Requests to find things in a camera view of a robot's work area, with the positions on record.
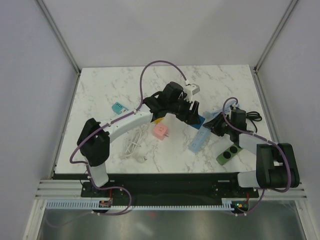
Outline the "dark blue cube socket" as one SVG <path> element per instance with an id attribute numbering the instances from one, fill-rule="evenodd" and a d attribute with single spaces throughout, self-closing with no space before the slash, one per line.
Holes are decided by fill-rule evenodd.
<path id="1" fill-rule="evenodd" d="M 199 129 L 201 128 L 201 126 L 203 125 L 204 121 L 205 121 L 205 118 L 200 115 L 200 116 L 199 116 L 199 123 L 198 123 L 198 124 L 193 124 L 192 126 L 193 126 L 195 129 L 199 130 Z"/>

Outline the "light blue power strip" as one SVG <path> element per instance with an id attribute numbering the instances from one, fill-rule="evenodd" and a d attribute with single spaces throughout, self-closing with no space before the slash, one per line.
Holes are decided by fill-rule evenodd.
<path id="1" fill-rule="evenodd" d="M 208 138 L 209 134 L 210 130 L 202 126 L 189 144 L 188 149 L 195 154 L 198 153 L 205 143 L 206 139 Z"/>

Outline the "green power strip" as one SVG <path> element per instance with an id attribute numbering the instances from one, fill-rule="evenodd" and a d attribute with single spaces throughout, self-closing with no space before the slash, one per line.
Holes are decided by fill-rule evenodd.
<path id="1" fill-rule="evenodd" d="M 233 144 L 224 150 L 220 155 L 217 156 L 216 161 L 221 165 L 225 165 L 229 162 L 233 157 L 239 154 L 243 149 Z"/>

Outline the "pink cube socket plug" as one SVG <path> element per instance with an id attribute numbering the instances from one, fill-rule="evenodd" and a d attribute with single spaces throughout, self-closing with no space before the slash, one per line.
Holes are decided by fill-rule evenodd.
<path id="1" fill-rule="evenodd" d="M 159 122 L 158 124 L 155 125 L 155 127 L 152 130 L 152 134 L 154 137 L 156 137 L 159 140 L 164 140 L 165 137 L 168 136 L 168 130 L 169 128 L 164 125 L 163 123 Z"/>

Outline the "yellow cube socket plug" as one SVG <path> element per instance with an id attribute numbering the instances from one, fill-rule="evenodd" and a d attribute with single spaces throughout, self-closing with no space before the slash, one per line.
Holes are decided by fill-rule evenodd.
<path id="1" fill-rule="evenodd" d="M 163 119 L 164 119 L 163 117 L 158 118 L 158 119 L 156 119 L 153 123 L 155 123 L 155 124 L 157 125 L 157 124 L 160 123 Z"/>

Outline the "teal power strip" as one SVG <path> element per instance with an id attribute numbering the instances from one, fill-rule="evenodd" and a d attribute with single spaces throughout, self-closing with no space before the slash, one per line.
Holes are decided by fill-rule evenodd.
<path id="1" fill-rule="evenodd" d="M 121 115 L 122 113 L 128 111 L 128 109 L 127 109 L 124 105 L 122 105 L 121 103 L 119 103 L 119 102 L 114 103 L 114 104 L 111 106 L 111 109 L 112 109 L 113 112 L 116 113 L 117 115 Z"/>

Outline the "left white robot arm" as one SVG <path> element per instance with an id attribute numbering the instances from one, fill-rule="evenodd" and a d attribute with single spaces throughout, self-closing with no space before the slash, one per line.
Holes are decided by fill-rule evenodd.
<path id="1" fill-rule="evenodd" d="M 111 143 L 121 135 L 163 118 L 166 114 L 175 115 L 187 125 L 199 125 L 199 102 L 192 100 L 199 92 L 200 87 L 195 83 L 181 86 L 171 81 L 162 91 L 143 99 L 137 109 L 128 110 L 109 123 L 102 124 L 94 118 L 87 120 L 76 144 L 86 160 L 87 172 L 93 182 L 92 191 L 99 197 L 109 193 L 105 162 L 110 156 Z"/>

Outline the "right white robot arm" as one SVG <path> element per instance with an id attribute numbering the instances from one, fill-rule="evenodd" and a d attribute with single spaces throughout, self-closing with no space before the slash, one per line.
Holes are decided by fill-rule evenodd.
<path id="1" fill-rule="evenodd" d="M 204 123 L 216 136 L 229 135 L 229 139 L 241 149 L 256 156 L 255 170 L 239 172 L 237 179 L 229 184 L 229 191 L 235 197 L 242 196 L 247 188 L 273 189 L 286 192 L 300 184 L 300 175 L 294 150 L 289 143 L 275 143 L 247 131 L 247 113 L 234 108 L 229 115 L 220 112 Z"/>

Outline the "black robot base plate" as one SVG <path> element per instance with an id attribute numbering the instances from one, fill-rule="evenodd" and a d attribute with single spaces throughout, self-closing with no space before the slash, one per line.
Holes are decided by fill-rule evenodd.
<path id="1" fill-rule="evenodd" d="M 223 199 L 257 199 L 252 188 L 238 184 L 237 173 L 110 174 L 105 190 L 83 183 L 81 197 L 112 198 L 113 206 L 217 206 Z"/>

